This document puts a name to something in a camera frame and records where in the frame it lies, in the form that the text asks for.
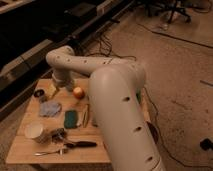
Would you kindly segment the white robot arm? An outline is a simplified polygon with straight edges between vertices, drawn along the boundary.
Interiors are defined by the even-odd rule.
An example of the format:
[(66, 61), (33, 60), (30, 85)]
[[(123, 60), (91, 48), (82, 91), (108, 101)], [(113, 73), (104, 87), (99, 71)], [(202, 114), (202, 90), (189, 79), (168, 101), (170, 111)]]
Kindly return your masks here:
[(89, 77), (89, 103), (114, 171), (166, 171), (137, 99), (146, 81), (140, 62), (77, 56), (69, 46), (49, 51), (46, 61), (59, 87), (72, 71)]

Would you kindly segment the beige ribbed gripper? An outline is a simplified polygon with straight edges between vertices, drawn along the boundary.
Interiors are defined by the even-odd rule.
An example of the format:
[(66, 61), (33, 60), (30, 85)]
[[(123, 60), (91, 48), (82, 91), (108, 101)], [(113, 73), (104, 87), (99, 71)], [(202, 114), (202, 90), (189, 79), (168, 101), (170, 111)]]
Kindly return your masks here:
[(59, 88), (65, 87), (69, 92), (71, 92), (74, 88), (74, 79), (69, 71), (54, 70), (52, 80), (53, 84), (50, 84), (46, 90), (46, 97), (48, 100), (54, 98), (54, 96), (59, 92)]

